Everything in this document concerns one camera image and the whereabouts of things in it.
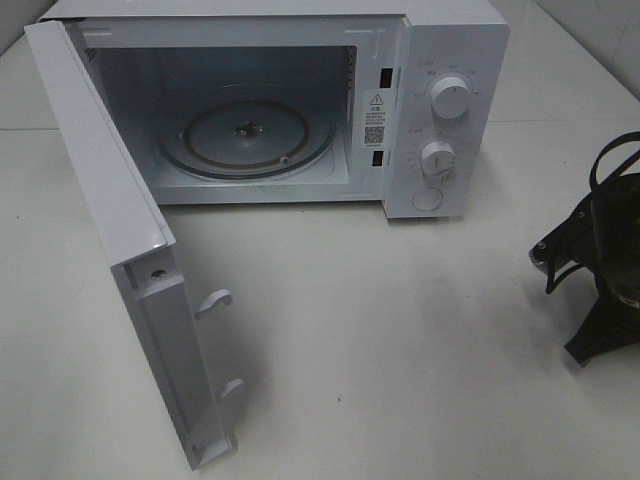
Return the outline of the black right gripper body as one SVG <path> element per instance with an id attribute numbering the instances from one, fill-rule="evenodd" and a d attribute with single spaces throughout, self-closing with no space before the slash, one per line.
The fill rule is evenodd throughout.
<path id="1" fill-rule="evenodd" d="M 551 232 L 566 264 L 550 263 L 545 292 L 574 271 L 588 269 L 605 293 L 639 308 L 639 175 L 608 178 L 592 189 Z"/>

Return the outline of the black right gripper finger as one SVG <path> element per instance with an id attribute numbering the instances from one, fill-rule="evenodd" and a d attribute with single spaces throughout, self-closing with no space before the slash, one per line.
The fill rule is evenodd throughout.
<path id="1" fill-rule="evenodd" d="M 592 358 L 639 342 L 639 310 L 599 296 L 576 334 L 564 345 L 581 366 Z"/>

